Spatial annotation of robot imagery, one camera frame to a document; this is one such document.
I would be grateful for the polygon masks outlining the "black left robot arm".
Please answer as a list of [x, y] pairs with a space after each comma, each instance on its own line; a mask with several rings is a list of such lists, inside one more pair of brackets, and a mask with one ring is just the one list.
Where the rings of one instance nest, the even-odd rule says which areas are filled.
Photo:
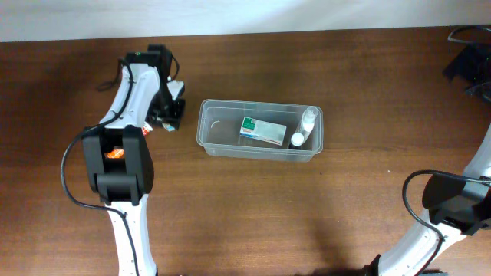
[[118, 62], [114, 101], [98, 125], [81, 136], [91, 190], [108, 212], [117, 248], [120, 275], [156, 275], [150, 250], [147, 202], [154, 167], [145, 127], [178, 130], [186, 106], [185, 84], [177, 80], [179, 64], [163, 44], [129, 52]]

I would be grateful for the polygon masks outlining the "black tube white cap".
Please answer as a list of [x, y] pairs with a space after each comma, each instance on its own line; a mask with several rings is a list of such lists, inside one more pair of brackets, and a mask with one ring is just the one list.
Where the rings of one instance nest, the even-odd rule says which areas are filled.
[[305, 142], [305, 137], [302, 133], [294, 133], [292, 136], [291, 136], [291, 139], [290, 139], [290, 144], [288, 145], [288, 148], [290, 150], [299, 150], [301, 149], [303, 143]]

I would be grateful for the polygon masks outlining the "orange effervescent tablet tube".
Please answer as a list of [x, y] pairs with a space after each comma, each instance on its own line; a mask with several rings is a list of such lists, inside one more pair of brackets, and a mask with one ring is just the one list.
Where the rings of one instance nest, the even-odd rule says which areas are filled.
[[[148, 123], [145, 123], [141, 128], [144, 136], [153, 132], [153, 128]], [[104, 156], [108, 159], [123, 159], [125, 156], [124, 149], [122, 147], [114, 147], [110, 152], [104, 153]]]

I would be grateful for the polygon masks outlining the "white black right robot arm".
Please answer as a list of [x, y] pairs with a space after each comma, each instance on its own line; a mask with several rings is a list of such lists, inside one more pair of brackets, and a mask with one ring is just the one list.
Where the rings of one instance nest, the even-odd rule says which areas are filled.
[[[428, 176], [417, 214], [407, 199], [412, 179]], [[456, 175], [434, 169], [412, 172], [402, 186], [404, 207], [414, 219], [410, 230], [389, 251], [361, 269], [362, 275], [422, 275], [451, 245], [490, 228], [490, 135]]]

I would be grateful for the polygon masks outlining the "small gold-lid balm jar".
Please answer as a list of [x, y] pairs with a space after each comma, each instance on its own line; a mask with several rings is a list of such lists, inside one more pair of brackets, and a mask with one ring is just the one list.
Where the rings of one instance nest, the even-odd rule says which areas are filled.
[[171, 124], [168, 123], [163, 123], [162, 127], [167, 130], [168, 132], [173, 132], [176, 131], [176, 127], [172, 126]]

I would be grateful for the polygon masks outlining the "clear plastic container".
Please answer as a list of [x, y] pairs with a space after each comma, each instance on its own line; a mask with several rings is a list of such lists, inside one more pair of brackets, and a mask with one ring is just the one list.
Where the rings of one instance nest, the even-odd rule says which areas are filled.
[[210, 156], [308, 162], [323, 150], [320, 107], [204, 100], [197, 143]]

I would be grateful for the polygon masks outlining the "white green medicine box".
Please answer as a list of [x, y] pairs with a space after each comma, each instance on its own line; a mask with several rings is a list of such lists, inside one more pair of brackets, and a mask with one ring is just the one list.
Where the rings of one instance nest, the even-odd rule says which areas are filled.
[[244, 117], [239, 134], [254, 140], [281, 146], [285, 138], [286, 129], [287, 127], [281, 124]]

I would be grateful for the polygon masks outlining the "white calamine lotion bottle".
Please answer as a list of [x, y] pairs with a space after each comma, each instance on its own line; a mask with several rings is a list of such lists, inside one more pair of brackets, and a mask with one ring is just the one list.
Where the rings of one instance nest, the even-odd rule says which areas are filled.
[[318, 108], [313, 106], [308, 107], [302, 114], [302, 117], [295, 132], [300, 133], [304, 137], [305, 142], [307, 141], [312, 130], [315, 127], [315, 121], [318, 115]]

